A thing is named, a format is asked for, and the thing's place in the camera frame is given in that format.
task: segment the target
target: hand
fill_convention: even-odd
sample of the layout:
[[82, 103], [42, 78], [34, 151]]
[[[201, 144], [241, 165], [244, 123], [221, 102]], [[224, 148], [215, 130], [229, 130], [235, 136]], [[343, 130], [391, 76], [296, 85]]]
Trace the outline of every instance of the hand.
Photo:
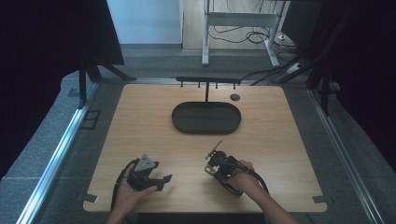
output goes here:
[[126, 176], [129, 175], [133, 168], [134, 164], [131, 164], [126, 170], [124, 178], [120, 182], [116, 201], [107, 223], [121, 223], [123, 218], [134, 209], [140, 199], [157, 190], [157, 186], [143, 189], [141, 191], [131, 188], [127, 182]]
[[[240, 161], [250, 170], [254, 170], [251, 161]], [[225, 184], [231, 184], [235, 189], [244, 191], [247, 195], [256, 188], [261, 189], [259, 181], [252, 175], [248, 175], [240, 169], [236, 169], [235, 173], [228, 179], [222, 181]]]

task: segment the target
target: black curtain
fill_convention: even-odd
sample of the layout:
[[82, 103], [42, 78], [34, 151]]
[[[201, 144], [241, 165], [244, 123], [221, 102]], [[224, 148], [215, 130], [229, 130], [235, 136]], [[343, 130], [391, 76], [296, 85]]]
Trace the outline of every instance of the black curtain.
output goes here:
[[337, 97], [396, 171], [396, 4], [360, 1], [331, 57]]
[[106, 0], [0, 4], [1, 176], [7, 173], [81, 58], [123, 64]]

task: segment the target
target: gray carpet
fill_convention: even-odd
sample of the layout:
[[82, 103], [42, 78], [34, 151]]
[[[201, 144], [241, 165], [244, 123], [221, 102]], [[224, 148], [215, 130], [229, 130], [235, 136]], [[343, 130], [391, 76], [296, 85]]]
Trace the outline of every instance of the gray carpet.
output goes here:
[[[208, 67], [201, 66], [201, 57], [197, 55], [127, 56], [125, 66], [117, 66], [123, 72], [138, 77], [243, 77], [246, 74], [270, 68], [265, 55], [253, 56], [216, 56], [210, 58]], [[88, 213], [82, 208], [80, 193], [86, 193], [95, 165], [106, 139], [106, 133], [116, 109], [122, 87], [127, 81], [114, 76], [100, 67], [103, 82], [99, 85], [90, 110], [99, 110], [100, 116], [94, 129], [80, 129], [70, 148], [60, 172], [35, 219], [35, 223], [105, 223], [108, 213]], [[251, 76], [256, 80], [264, 74]], [[304, 88], [305, 76], [300, 76], [282, 85], [287, 95], [290, 109], [303, 138], [308, 156], [312, 162], [318, 182], [328, 203], [324, 213], [294, 213], [301, 223], [370, 223], [360, 199], [353, 189], [346, 172], [334, 151], [329, 135], [321, 123], [314, 103]], [[0, 183], [0, 223], [15, 223], [21, 210], [32, 193], [53, 150], [62, 137], [63, 131], [78, 106], [77, 73], [64, 79], [58, 100], [49, 112], [36, 136], [23, 151], [20, 158]], [[386, 223], [396, 220], [396, 195], [392, 186], [396, 184], [396, 175], [385, 163], [370, 139], [361, 128], [338, 104], [335, 97], [330, 99], [330, 113], [334, 125], [348, 148], [352, 160], [363, 176], [368, 189]], [[152, 215], [151, 223], [163, 223], [166, 220], [179, 221], [194, 219], [193, 216], [181, 218], [181, 215]], [[206, 223], [220, 224], [218, 217], [205, 220]], [[140, 217], [139, 223], [147, 223]]]

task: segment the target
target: table surface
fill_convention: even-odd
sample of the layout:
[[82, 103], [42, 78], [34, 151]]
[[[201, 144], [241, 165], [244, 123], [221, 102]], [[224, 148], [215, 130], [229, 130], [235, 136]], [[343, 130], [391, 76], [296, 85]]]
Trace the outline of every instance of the table surface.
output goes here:
[[[240, 95], [234, 102], [230, 95]], [[239, 108], [239, 129], [229, 134], [187, 134], [172, 124], [173, 109], [183, 102], [204, 101], [205, 85], [144, 85], [124, 87], [84, 202], [87, 211], [109, 211], [114, 183], [125, 165], [144, 153], [160, 163], [150, 178], [173, 175], [163, 191], [144, 198], [139, 213], [251, 213], [260, 208], [246, 194], [237, 197], [205, 172], [207, 153], [218, 150], [252, 161], [270, 194], [289, 212], [324, 212], [322, 196], [289, 104], [279, 87], [211, 86], [209, 101]]]

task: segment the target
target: aluminum rail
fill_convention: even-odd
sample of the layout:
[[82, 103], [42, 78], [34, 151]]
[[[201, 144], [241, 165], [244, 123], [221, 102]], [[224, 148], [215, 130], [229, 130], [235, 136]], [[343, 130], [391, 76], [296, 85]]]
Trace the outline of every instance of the aluminum rail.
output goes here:
[[71, 119], [69, 125], [67, 126], [64, 135], [62, 136], [61, 141], [59, 142], [58, 146], [56, 147], [49, 163], [44, 170], [43, 175], [40, 177], [37, 185], [35, 186], [35, 190], [33, 191], [32, 195], [30, 196], [29, 201], [25, 205], [17, 224], [20, 223], [32, 223], [35, 219], [35, 216], [38, 210], [41, 207], [41, 204], [44, 202], [45, 197], [50, 189], [50, 186], [55, 179], [55, 176], [62, 165], [62, 161], [67, 154], [70, 145], [76, 136], [78, 131], [78, 127], [81, 124], [84, 116], [87, 112], [87, 108], [89, 108], [92, 100], [93, 94], [96, 92], [98, 84], [92, 83], [89, 90], [88, 90], [88, 101], [87, 103], [81, 108], [78, 109], [73, 118]]
[[346, 175], [349, 177], [352, 187], [355, 190], [356, 194], [358, 195], [358, 198], [361, 201], [361, 205], [367, 217], [369, 218], [370, 223], [375, 223], [375, 224], [385, 223], [375, 205], [375, 201], [373, 197], [371, 196], [369, 190], [366, 188], [360, 173], [353, 164], [352, 159], [350, 159], [340, 136], [338, 135], [337, 131], [332, 125], [332, 120], [328, 116], [326, 116], [326, 114], [323, 112], [322, 108], [320, 107], [320, 100], [318, 97], [318, 93], [313, 90], [308, 90], [308, 94], [311, 97], [311, 99], [314, 101], [319, 117], [323, 122], [326, 132], [330, 136], [330, 139], [332, 141], [332, 144], [334, 145], [338, 158], [340, 159], [340, 162], [344, 166]]

